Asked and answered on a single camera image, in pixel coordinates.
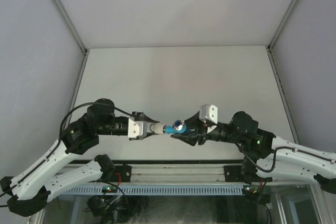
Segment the blue water faucet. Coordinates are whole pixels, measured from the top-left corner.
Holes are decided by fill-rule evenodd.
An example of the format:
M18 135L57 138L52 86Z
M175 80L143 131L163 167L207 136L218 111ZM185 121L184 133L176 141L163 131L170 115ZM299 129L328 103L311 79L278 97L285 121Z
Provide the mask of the blue water faucet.
M176 120L172 125L164 127L165 134L182 134L187 131L187 125L183 120Z

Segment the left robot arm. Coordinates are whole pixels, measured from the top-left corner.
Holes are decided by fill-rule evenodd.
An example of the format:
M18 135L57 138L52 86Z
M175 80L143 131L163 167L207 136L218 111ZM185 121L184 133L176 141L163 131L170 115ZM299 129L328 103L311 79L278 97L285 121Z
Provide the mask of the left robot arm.
M1 179L3 195L9 195L5 207L21 217L32 216L65 191L87 182L109 182L115 176L115 165L107 154L100 154L87 164L70 172L60 170L99 144L101 135L126 136L142 140L167 133L167 127L144 114L119 110L109 99L80 105L86 113L67 127L60 125L58 139L28 169L14 177Z

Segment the white pipe elbow fitting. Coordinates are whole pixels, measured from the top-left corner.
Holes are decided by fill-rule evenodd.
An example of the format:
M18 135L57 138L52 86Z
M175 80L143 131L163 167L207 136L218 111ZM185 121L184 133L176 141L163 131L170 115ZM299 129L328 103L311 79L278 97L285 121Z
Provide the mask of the white pipe elbow fitting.
M164 135L166 134L166 125L162 123L155 123L151 126L151 131L154 134Z

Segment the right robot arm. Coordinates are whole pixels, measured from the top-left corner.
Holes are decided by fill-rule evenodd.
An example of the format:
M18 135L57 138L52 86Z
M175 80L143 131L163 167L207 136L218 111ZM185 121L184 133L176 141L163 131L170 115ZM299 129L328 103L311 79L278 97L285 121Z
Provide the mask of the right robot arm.
M323 191L335 194L334 152L309 148L262 130L244 111L235 113L229 123L197 113L175 121L165 131L191 146L206 141L234 144L244 156L241 175L247 183L257 177L287 178L318 184Z

